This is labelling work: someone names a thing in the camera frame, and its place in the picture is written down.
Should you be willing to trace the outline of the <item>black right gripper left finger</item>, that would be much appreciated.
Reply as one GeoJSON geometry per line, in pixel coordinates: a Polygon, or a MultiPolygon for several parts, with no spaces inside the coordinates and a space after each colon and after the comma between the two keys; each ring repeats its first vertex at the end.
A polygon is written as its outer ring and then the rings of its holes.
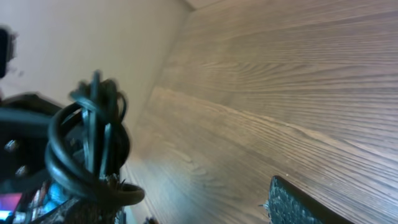
{"type": "Polygon", "coordinates": [[[50,186],[43,214],[32,223],[126,223],[123,205],[116,201],[120,190],[116,176],[110,181],[91,174],[52,174],[52,178],[59,189],[50,186]]]}

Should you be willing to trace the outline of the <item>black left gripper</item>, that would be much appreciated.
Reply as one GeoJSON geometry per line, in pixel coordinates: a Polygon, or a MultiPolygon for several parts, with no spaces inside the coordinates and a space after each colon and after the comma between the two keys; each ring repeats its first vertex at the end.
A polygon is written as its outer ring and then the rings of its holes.
{"type": "Polygon", "coordinates": [[[52,116],[62,107],[35,93],[1,100],[1,192],[27,192],[49,180],[44,154],[52,116]]]}

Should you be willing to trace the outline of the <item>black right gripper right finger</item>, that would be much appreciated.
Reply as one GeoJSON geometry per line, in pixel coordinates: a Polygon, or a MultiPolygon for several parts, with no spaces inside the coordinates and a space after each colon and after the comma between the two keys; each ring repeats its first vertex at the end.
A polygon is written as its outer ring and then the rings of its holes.
{"type": "Polygon", "coordinates": [[[352,224],[279,175],[272,177],[261,206],[272,224],[352,224]]]}

